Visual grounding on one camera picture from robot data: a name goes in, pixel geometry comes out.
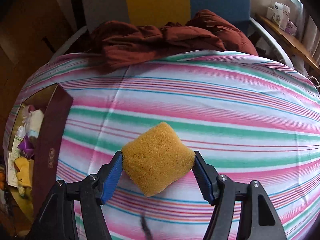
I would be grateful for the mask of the yellow sponge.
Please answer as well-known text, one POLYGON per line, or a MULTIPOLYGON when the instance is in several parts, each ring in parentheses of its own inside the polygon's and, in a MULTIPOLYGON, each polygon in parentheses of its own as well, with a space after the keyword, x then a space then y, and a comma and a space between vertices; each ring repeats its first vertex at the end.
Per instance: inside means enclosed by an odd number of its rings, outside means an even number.
POLYGON ((195 163, 195 152, 165 122, 128 142, 121 152, 123 170, 147 197, 185 176, 195 163))
POLYGON ((31 187, 33 176, 33 160, 29 160, 23 156, 18 157, 14 161, 16 170, 17 184, 22 187, 31 187))

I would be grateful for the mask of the white boxes on table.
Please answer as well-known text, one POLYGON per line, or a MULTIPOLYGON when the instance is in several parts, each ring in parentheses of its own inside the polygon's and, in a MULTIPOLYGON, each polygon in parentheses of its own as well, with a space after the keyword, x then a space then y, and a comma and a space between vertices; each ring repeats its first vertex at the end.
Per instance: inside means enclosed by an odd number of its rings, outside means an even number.
POLYGON ((283 3, 275 2, 273 7, 268 7, 266 18, 275 23, 278 28, 295 36, 297 26, 289 19, 290 7, 283 3))

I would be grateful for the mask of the gold lined maroon box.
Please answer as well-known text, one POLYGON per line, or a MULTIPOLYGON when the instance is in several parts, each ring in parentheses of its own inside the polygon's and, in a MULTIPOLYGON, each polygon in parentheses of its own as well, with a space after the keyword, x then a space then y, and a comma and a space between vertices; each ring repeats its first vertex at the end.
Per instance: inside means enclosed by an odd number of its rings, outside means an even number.
POLYGON ((33 176, 31 187, 9 186, 18 207, 33 221, 47 193, 56 181, 57 162, 63 132, 73 98, 57 83, 50 85, 26 98, 19 105, 11 130, 9 147, 14 136, 22 139, 26 135, 25 120, 31 111, 40 109, 44 113, 39 137, 28 137, 34 146, 33 176))

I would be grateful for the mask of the green label cracker packet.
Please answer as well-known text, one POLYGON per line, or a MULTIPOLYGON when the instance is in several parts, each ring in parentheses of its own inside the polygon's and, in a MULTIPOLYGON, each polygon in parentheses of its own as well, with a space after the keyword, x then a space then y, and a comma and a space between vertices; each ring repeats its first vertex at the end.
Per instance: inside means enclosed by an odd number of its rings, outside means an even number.
POLYGON ((21 141, 22 138, 15 135, 12 141, 12 145, 8 150, 7 184, 12 187, 17 187, 17 177, 14 161, 20 156, 21 150, 18 148, 18 145, 21 141))

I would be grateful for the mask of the striped bed sheet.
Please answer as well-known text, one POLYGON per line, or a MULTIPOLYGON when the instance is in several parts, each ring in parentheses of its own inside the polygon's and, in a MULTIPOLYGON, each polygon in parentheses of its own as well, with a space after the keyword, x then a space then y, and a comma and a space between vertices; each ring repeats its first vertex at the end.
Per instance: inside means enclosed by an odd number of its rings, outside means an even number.
POLYGON ((260 181, 288 239, 303 239, 315 223, 319 92, 294 69, 233 51, 192 51, 117 70, 98 55, 64 55, 29 77, 10 104, 4 148, 20 104, 54 83, 74 99, 57 179, 82 180, 166 122, 219 173, 260 181))

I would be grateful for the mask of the rust red blanket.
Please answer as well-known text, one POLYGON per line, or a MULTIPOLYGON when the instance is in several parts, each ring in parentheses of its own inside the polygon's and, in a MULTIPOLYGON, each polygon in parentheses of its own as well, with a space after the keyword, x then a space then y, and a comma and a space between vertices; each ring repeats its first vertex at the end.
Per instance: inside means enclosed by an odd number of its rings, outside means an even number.
POLYGON ((105 22, 91 33, 89 51, 100 54, 108 69, 118 69, 195 50, 258 54, 240 29, 207 9, 198 11, 186 25, 168 22, 157 28, 105 22))

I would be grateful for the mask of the wooden side table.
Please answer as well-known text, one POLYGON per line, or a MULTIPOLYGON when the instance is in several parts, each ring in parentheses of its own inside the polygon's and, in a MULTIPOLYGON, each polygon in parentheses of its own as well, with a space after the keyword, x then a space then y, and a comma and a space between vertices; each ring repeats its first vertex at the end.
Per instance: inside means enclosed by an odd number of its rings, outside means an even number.
POLYGON ((286 33, 276 26, 275 23, 268 20, 267 18, 256 14, 256 19, 262 22, 264 25, 269 27, 286 45, 290 48, 291 52, 295 55, 300 56, 317 74, 319 74, 319 65, 316 60, 312 57, 311 53, 299 42, 294 36, 286 33))

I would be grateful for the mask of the grey yellow blue headboard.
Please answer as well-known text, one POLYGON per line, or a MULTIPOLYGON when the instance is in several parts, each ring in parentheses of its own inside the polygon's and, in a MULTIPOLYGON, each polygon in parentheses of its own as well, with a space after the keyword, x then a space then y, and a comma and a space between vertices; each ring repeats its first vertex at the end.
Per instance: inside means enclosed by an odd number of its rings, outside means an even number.
POLYGON ((82 0, 89 31, 107 21, 161 27, 168 22, 186 24, 208 9, 246 33, 250 0, 82 0))

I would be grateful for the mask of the beige sock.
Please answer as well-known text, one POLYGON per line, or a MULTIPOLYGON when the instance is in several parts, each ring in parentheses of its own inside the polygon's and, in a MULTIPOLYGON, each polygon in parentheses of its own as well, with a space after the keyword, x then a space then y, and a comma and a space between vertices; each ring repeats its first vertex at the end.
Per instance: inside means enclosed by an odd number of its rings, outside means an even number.
POLYGON ((42 121, 44 118, 44 113, 40 109, 31 111, 25 120, 25 132, 26 135, 30 137, 39 137, 42 121))

